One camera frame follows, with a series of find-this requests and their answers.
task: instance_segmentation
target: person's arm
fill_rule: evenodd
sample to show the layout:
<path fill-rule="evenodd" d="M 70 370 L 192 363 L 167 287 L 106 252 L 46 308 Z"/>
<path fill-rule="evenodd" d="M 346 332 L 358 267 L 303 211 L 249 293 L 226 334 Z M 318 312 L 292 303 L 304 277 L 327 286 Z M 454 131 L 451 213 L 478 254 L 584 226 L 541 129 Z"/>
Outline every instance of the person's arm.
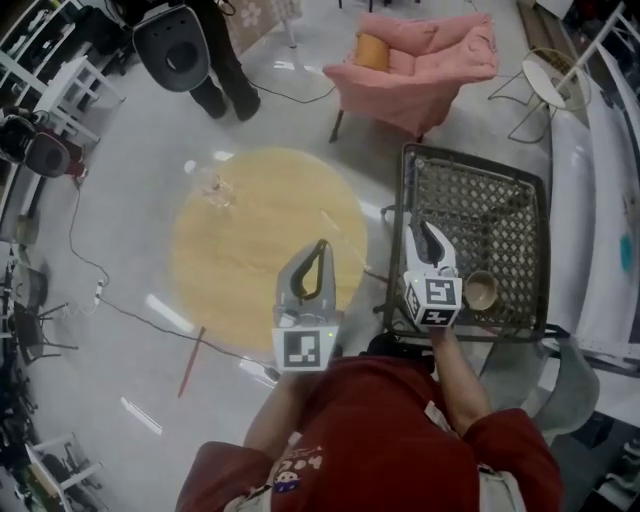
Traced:
<path fill-rule="evenodd" d="M 317 375 L 284 374 L 254 418 L 243 446 L 278 460 L 296 431 Z"/>
<path fill-rule="evenodd" d="M 449 421 L 463 437 L 471 425 L 491 414 L 489 399 L 453 331 L 431 329 L 430 334 Z"/>
<path fill-rule="evenodd" d="M 511 473 L 527 510 L 559 510 L 560 471 L 531 419 L 521 409 L 491 411 L 451 329 L 432 330 L 431 340 L 449 421 L 477 461 Z"/>

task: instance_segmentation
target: black shoe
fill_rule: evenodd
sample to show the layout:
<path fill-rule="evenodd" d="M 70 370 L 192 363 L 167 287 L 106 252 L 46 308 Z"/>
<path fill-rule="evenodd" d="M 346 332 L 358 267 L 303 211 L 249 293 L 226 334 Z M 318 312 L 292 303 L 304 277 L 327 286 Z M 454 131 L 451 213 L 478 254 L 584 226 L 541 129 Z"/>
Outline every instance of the black shoe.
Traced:
<path fill-rule="evenodd" d="M 210 78 L 207 78 L 202 85 L 199 85 L 190 93 L 198 105 L 205 109 L 213 119 L 220 119 L 227 112 L 224 95 L 220 89 L 213 85 Z"/>
<path fill-rule="evenodd" d="M 260 108 L 260 96 L 258 96 L 255 90 L 252 90 L 252 92 L 253 94 L 247 94 L 241 100 L 233 103 L 236 115 L 240 121 L 248 121 Z"/>
<path fill-rule="evenodd" d="M 222 93 L 220 93 L 219 101 L 207 101 L 206 104 L 202 105 L 202 108 L 204 108 L 207 114 L 213 119 L 220 119 L 227 113 L 227 104 L 224 102 Z"/>

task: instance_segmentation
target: pink armchair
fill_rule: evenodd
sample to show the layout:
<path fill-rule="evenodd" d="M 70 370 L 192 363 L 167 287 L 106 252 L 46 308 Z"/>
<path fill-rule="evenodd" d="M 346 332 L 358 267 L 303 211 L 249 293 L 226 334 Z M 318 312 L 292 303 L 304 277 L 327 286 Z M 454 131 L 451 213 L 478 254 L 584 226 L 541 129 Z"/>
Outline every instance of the pink armchair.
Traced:
<path fill-rule="evenodd" d="M 389 72 L 356 66 L 351 57 L 323 69 L 340 92 L 340 112 L 330 142 L 338 138 L 344 112 L 373 117 L 418 140 L 441 124 L 460 87 L 490 80 L 498 54 L 488 14 L 433 21 L 405 21 L 364 14 L 360 32 L 385 41 Z"/>

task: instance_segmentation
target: black cable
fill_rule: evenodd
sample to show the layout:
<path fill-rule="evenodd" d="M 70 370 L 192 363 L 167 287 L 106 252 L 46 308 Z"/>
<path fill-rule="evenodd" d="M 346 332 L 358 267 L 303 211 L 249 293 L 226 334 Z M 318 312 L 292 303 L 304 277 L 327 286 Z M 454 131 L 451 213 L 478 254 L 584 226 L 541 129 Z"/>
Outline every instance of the black cable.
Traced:
<path fill-rule="evenodd" d="M 373 277 L 374 279 L 377 279 L 384 284 L 389 284 L 389 280 L 386 277 L 381 276 L 380 274 L 376 274 L 370 270 L 367 270 L 366 268 L 363 270 L 363 272 L 369 277 Z"/>
<path fill-rule="evenodd" d="M 111 302 L 109 302 L 107 299 L 105 299 L 104 297 L 100 297 L 100 301 L 104 302 L 107 306 L 115 309 L 117 312 L 122 313 L 125 316 L 134 318 L 140 322 L 142 322 L 143 324 L 148 325 L 149 327 L 153 327 L 156 331 L 160 331 L 162 333 L 165 334 L 173 334 L 174 336 L 177 336 L 178 338 L 183 338 L 185 340 L 190 340 L 190 341 L 199 341 L 200 343 L 204 343 L 205 345 L 211 347 L 213 350 L 220 352 L 221 354 L 227 355 L 227 356 L 231 356 L 231 357 L 235 357 L 237 359 L 241 359 L 242 361 L 251 361 L 252 363 L 256 363 L 260 366 L 262 366 L 262 368 L 264 368 L 265 370 L 267 370 L 269 367 L 263 365 L 262 363 L 259 363 L 258 361 L 255 361 L 253 359 L 251 359 L 250 357 L 245 357 L 245 356 L 241 356 L 239 354 L 234 354 L 233 352 L 228 352 L 220 347 L 215 346 L 213 343 L 203 340 L 202 338 L 195 338 L 193 336 L 188 336 L 186 334 L 181 334 L 179 332 L 176 331 L 172 331 L 171 329 L 164 329 L 163 327 L 160 327 L 156 324 L 154 324 L 153 322 L 151 322 L 150 320 L 147 320 L 146 318 L 142 318 L 141 316 L 136 315 L 135 313 L 130 313 L 129 311 L 125 311 L 124 309 L 119 308 L 118 306 L 116 306 L 115 304 L 112 304 Z"/>
<path fill-rule="evenodd" d="M 268 92 L 269 94 L 274 94 L 276 96 L 282 96 L 283 98 L 287 98 L 288 100 L 295 101 L 296 103 L 300 103 L 301 105 L 308 105 L 309 103 L 313 103 L 314 101 L 322 100 L 322 99 L 326 98 L 327 96 L 329 96 L 329 94 L 331 94 L 336 88 L 336 86 L 334 85 L 329 90 L 328 93 L 323 94 L 322 96 L 318 96 L 317 98 L 313 98 L 311 100 L 302 101 L 302 100 L 297 100 L 295 98 L 292 98 L 291 96 L 287 96 L 286 94 L 282 94 L 281 92 L 275 92 L 275 91 L 272 91 L 271 89 L 267 89 L 266 87 L 261 87 L 259 85 L 256 85 L 251 80 L 249 80 L 249 83 L 251 85 L 253 85 L 256 89 L 260 89 L 261 91 Z"/>
<path fill-rule="evenodd" d="M 100 265 L 98 265 L 97 263 L 94 263 L 93 261 L 89 261 L 88 259 L 82 257 L 80 254 L 78 254 L 78 252 L 73 248 L 73 226 L 76 223 L 76 216 L 78 215 L 78 207 L 80 206 L 80 197 L 82 196 L 82 187 L 78 187 L 78 200 L 76 201 L 76 209 L 73 212 L 73 217 L 71 218 L 71 227 L 69 228 L 69 248 L 71 249 L 71 252 L 79 259 L 81 259 L 82 261 L 84 261 L 87 265 L 91 265 L 94 268 L 97 268 L 98 270 L 100 270 L 100 272 L 102 272 L 102 274 L 105 277 L 105 282 L 103 284 L 103 287 L 106 288 L 107 285 L 109 284 L 109 282 L 111 281 L 111 277 L 109 276 L 109 273 Z"/>
<path fill-rule="evenodd" d="M 476 7 L 476 4 L 473 3 L 473 0 L 465 0 L 465 2 L 467 2 L 468 4 L 471 4 L 471 6 L 473 7 L 473 9 L 478 12 L 478 8 Z"/>
<path fill-rule="evenodd" d="M 71 227 L 69 228 L 69 247 L 71 248 L 71 252 L 79 259 L 81 259 L 82 261 L 84 261 L 86 264 L 91 265 L 94 268 L 99 269 L 105 276 L 106 278 L 106 282 L 103 285 L 103 288 L 106 288 L 107 285 L 109 284 L 109 282 L 111 281 L 111 277 L 109 276 L 109 273 L 104 269 L 104 267 L 102 267 L 101 265 L 98 265 L 97 263 L 94 263 L 93 261 L 89 261 L 88 259 L 82 257 L 80 254 L 78 254 L 78 252 L 73 248 L 73 237 L 72 237 L 72 233 L 73 233 L 73 226 L 75 224 L 76 221 L 76 215 L 78 213 L 78 206 L 80 205 L 80 197 L 81 197 L 81 188 L 78 190 L 78 200 L 76 201 L 76 209 L 73 212 L 73 218 L 71 220 Z M 111 302 L 109 302 L 107 299 L 105 299 L 104 297 L 100 297 L 100 301 L 104 302 L 107 306 L 115 309 L 116 311 L 118 311 L 119 313 L 134 318 L 140 322 L 142 322 L 143 324 L 148 325 L 149 327 L 153 327 L 155 330 L 166 333 L 166 334 L 173 334 L 174 336 L 177 336 L 178 338 L 183 338 L 186 340 L 191 340 L 191 341 L 200 341 L 201 343 L 204 343 L 205 345 L 211 347 L 212 349 L 216 350 L 217 352 L 220 352 L 221 354 L 225 354 L 227 356 L 231 356 L 231 357 L 235 357 L 238 359 L 241 359 L 243 361 L 251 361 L 253 363 L 256 363 L 260 366 L 262 366 L 262 368 L 264 368 L 265 370 L 269 370 L 270 368 L 268 366 L 265 366 L 257 361 L 254 361 L 253 359 L 249 358 L 249 357 L 244 357 L 241 356 L 239 354 L 234 354 L 233 352 L 228 352 L 224 349 L 221 349 L 220 347 L 215 346 L 213 343 L 210 343 L 206 340 L 203 339 L 198 339 L 198 338 L 194 338 L 193 336 L 187 336 L 186 334 L 181 334 L 179 332 L 176 331 L 172 331 L 170 329 L 164 329 L 156 324 L 154 324 L 153 322 L 151 322 L 150 320 L 147 320 L 146 318 L 142 318 L 141 316 L 138 316 L 134 313 L 130 313 L 129 311 L 125 311 L 124 309 L 116 306 L 115 304 L 112 304 Z"/>

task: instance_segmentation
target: person's hand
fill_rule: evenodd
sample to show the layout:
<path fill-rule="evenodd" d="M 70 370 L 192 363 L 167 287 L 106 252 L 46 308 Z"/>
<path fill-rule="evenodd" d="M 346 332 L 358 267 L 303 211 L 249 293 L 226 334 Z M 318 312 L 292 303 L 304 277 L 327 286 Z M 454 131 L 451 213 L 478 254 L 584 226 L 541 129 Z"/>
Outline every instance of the person's hand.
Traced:
<path fill-rule="evenodd" d="M 455 339 L 451 327 L 429 327 L 429 337 L 432 344 L 441 344 L 448 339 Z"/>

